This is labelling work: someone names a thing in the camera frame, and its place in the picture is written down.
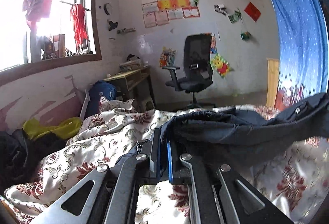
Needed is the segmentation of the round wall clock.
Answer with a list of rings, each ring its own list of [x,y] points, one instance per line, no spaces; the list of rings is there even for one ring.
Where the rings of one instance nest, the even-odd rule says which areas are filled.
[[[112,8],[112,5],[109,2],[103,5],[103,9],[104,9],[104,12],[105,12],[106,15],[111,15],[112,14],[113,8]]]

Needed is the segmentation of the dark black clothing pile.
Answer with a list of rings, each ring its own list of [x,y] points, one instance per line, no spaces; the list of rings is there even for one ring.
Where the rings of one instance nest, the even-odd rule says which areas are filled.
[[[42,158],[63,149],[64,139],[49,132],[30,140],[22,129],[11,135],[1,132],[1,194],[11,186],[27,183],[32,178]]]

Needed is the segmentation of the green hanging pouch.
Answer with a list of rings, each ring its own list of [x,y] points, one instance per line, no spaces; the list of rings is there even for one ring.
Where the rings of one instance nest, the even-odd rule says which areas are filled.
[[[241,39],[242,39],[243,41],[249,41],[249,40],[251,39],[251,34],[250,34],[250,32],[247,32],[247,31],[242,32],[242,33],[240,34],[240,36],[241,36]]]

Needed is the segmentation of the green plastic stool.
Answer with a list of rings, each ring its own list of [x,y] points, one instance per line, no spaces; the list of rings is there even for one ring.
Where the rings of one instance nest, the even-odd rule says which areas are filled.
[[[146,111],[154,110],[154,102],[151,97],[145,97],[144,99],[138,99],[136,104],[136,110],[139,113],[144,113]]]

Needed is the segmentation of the cartoon character poster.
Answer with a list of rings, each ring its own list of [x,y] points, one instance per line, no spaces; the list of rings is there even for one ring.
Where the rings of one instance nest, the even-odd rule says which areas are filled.
[[[160,67],[174,66],[175,58],[176,58],[176,50],[163,47],[159,59]]]

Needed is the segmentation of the wooden desk with shelf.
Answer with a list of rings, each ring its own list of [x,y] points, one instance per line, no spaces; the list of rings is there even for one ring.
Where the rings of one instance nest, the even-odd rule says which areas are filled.
[[[142,87],[142,84],[146,82],[147,87],[144,87],[143,89],[147,91],[148,96],[153,101],[153,104],[156,105],[150,66],[118,73],[103,79],[103,81],[115,86],[117,90],[117,97],[121,97],[123,101],[127,101],[129,99],[144,99],[142,93],[138,92],[138,88]]]

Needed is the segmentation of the blue patterned curtain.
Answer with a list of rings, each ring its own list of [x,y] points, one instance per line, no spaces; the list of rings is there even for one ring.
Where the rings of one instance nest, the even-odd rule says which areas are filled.
[[[280,45],[275,107],[328,91],[328,34],[320,0],[271,0]]]

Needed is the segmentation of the wooden window frame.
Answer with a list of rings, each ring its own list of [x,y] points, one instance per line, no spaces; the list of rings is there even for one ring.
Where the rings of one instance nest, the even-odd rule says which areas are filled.
[[[76,47],[70,9],[85,9],[88,40]],[[95,0],[1,0],[1,84],[102,58]]]

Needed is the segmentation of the Winnie the Pooh poster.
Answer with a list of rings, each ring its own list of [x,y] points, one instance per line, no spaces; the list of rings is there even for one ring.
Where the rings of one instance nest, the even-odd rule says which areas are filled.
[[[221,78],[225,78],[228,73],[234,70],[222,55],[218,53],[211,55],[210,64],[212,69],[217,72]]]

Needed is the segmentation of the blue backpack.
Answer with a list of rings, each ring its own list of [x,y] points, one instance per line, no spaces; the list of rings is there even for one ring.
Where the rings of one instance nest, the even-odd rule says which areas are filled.
[[[90,101],[86,108],[85,118],[99,112],[100,99],[105,97],[108,100],[115,100],[117,90],[114,85],[103,80],[97,81],[89,90]]]

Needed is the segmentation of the floral white red bedsheet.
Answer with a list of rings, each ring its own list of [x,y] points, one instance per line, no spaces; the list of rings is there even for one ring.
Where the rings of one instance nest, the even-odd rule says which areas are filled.
[[[66,147],[44,157],[24,183],[11,184],[1,202],[19,223],[30,223],[99,164],[112,167],[138,139],[175,116],[151,110],[136,113],[127,103],[110,102],[83,121]],[[310,223],[328,196],[328,140],[311,137],[295,142],[266,162],[243,166],[239,173],[295,223]],[[184,187],[168,181],[142,187],[137,223],[188,223],[189,199]]]

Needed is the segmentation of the red paper square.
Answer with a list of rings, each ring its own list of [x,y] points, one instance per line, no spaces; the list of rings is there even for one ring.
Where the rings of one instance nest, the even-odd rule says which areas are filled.
[[[256,22],[261,16],[261,12],[251,3],[245,7],[244,12]]]

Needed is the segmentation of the wall certificates cluster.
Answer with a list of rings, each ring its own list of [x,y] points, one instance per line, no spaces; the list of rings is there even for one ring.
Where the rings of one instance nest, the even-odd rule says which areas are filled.
[[[169,24],[174,20],[199,18],[200,0],[141,0],[145,28]]]

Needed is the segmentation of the yellow-green cloth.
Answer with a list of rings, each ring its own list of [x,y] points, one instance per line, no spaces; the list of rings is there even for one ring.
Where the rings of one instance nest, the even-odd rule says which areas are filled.
[[[69,118],[56,126],[41,125],[38,120],[33,118],[26,121],[22,129],[30,140],[37,140],[48,133],[53,133],[60,139],[68,140],[77,135],[81,126],[82,120],[78,117]]]

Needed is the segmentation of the dark navy padded jacket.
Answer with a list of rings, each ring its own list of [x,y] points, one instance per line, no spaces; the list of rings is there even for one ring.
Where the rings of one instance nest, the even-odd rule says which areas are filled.
[[[214,181],[215,170],[226,161],[256,163],[312,135],[328,137],[328,94],[309,96],[270,120],[252,110],[230,108],[174,116],[158,129],[160,178],[168,172],[167,143],[172,140],[182,145],[183,153],[200,157],[206,168],[200,175]],[[140,183],[160,181],[150,177],[149,156],[136,172]],[[180,172],[182,183],[188,182],[187,174],[186,169]]]

